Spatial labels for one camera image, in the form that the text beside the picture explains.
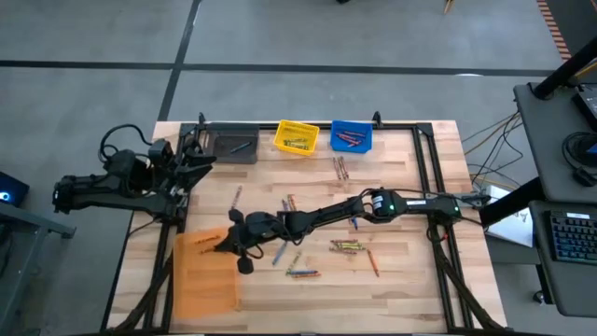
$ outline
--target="wooden tabletop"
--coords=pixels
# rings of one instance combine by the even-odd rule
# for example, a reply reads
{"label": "wooden tabletop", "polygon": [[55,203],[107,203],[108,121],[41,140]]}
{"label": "wooden tabletop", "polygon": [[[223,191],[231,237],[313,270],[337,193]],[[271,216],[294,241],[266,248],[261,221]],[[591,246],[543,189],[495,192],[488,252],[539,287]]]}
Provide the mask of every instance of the wooden tabletop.
{"label": "wooden tabletop", "polygon": [[[447,192],[471,190],[455,121],[431,121]],[[154,139],[165,137],[176,146],[180,122],[158,122]],[[375,131],[373,149],[352,154],[333,151],[329,132],[321,131],[311,157],[285,153],[273,145],[275,131],[261,131],[258,161],[253,165],[215,164],[192,190],[187,231],[231,225],[228,210],[239,186],[243,192],[237,208],[275,214],[281,200],[294,194],[298,210],[312,211],[344,201],[365,188],[420,189],[421,181],[408,131]],[[428,175],[433,176],[426,141],[423,140]],[[343,156],[350,175],[339,181],[333,157]],[[401,192],[402,196],[421,197]],[[470,209],[464,215],[479,219]],[[132,229],[147,223],[146,214],[135,214]],[[238,311],[192,320],[173,317],[170,332],[441,332],[445,322],[438,293],[431,244],[425,238],[425,217],[403,216],[392,223],[373,225],[359,220],[358,231],[346,221],[318,229],[301,246],[288,245],[276,267],[271,261],[282,241],[263,245],[265,257],[255,260],[255,272],[240,277]],[[495,321],[506,324],[493,267],[482,228],[461,221],[454,226],[465,282]],[[138,231],[127,243],[108,327],[120,323],[146,291],[156,255],[160,225]],[[171,234],[168,251],[174,235]],[[355,238],[373,252],[380,270],[376,277],[367,253],[354,257],[328,251],[329,240]],[[321,277],[292,279],[285,269],[298,250],[298,268],[316,269]],[[456,292],[451,299],[462,326]],[[156,323],[160,322],[164,292],[159,295]]]}

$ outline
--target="keyboard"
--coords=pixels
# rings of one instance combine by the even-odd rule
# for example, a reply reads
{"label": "keyboard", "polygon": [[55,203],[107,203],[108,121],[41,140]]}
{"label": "keyboard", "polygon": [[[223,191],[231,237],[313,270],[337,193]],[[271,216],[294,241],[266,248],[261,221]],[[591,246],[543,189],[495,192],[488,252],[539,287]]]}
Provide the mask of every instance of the keyboard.
{"label": "keyboard", "polygon": [[554,260],[597,265],[597,214],[549,211]]}

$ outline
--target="yellow bin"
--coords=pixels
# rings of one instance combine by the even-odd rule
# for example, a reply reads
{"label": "yellow bin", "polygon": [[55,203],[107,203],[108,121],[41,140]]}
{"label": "yellow bin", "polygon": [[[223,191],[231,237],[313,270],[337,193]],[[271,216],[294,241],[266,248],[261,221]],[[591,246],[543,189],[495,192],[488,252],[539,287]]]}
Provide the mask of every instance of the yellow bin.
{"label": "yellow bin", "polygon": [[[315,144],[317,143],[317,135],[319,134],[319,127],[308,125],[302,122],[280,120],[276,137],[273,139],[273,144],[280,150],[296,153],[300,155],[311,155],[315,151]],[[301,149],[285,145],[285,140],[303,140],[297,144],[306,146],[307,149]]]}

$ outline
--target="concrete floor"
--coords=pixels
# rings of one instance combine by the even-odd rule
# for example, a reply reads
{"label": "concrete floor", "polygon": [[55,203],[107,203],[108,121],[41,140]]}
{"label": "concrete floor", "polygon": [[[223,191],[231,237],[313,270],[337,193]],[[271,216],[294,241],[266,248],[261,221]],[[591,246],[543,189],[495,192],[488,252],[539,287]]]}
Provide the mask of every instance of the concrete floor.
{"label": "concrete floor", "polygon": [[[191,0],[0,0],[0,59],[173,62]],[[187,63],[384,65],[553,69],[561,63],[535,0],[204,0]],[[124,122],[150,135],[170,71],[0,68],[0,171],[32,189],[25,207],[76,226],[50,236],[17,318],[42,335],[94,332],[102,322],[130,212],[53,214],[62,175],[99,173],[104,132]],[[533,77],[222,73],[184,71],[169,120],[456,119],[464,138],[516,112],[512,87]],[[503,172],[536,176],[522,128],[511,143],[525,157]],[[470,148],[477,140],[465,144]],[[134,133],[115,145],[143,149]],[[481,164],[486,145],[467,157]],[[495,167],[512,158],[504,149]],[[492,179],[508,183],[499,176]],[[495,265],[510,327],[589,335],[592,319],[531,302],[535,268]]]}

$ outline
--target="blue bin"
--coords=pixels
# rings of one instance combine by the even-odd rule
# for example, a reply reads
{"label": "blue bin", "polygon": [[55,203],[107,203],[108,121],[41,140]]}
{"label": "blue bin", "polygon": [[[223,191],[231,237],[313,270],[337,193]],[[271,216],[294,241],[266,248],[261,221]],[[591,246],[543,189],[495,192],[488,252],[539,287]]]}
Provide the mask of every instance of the blue bin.
{"label": "blue bin", "polygon": [[[359,145],[355,145],[349,147],[350,143],[340,139],[337,136],[337,133],[344,133],[344,132],[353,132],[353,133],[361,133],[364,137],[350,135],[356,139],[361,140]],[[361,123],[361,122],[350,122],[350,121],[343,121],[343,120],[333,120],[332,121],[332,130],[331,130],[331,139],[329,144],[332,146],[332,149],[337,151],[348,151],[353,153],[367,153],[368,150],[371,149],[371,137],[373,136],[373,126],[370,123]]]}

